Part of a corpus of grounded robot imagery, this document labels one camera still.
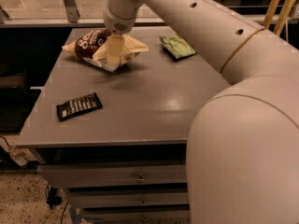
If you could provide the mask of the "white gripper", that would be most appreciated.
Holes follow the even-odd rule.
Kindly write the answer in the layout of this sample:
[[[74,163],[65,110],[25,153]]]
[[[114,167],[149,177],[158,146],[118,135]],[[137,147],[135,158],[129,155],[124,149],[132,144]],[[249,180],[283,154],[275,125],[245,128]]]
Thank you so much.
[[[107,38],[107,63],[117,65],[125,44],[122,35],[132,31],[136,17],[131,19],[121,18],[113,14],[108,7],[105,7],[104,25],[113,34]]]

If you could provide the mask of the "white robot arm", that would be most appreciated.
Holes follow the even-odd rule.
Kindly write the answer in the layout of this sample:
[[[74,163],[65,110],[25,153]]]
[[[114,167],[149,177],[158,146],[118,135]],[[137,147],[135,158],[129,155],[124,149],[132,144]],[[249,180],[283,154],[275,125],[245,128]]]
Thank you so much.
[[[190,128],[192,224],[299,224],[298,50],[213,0],[107,0],[106,28],[130,32],[141,5],[230,84]]]

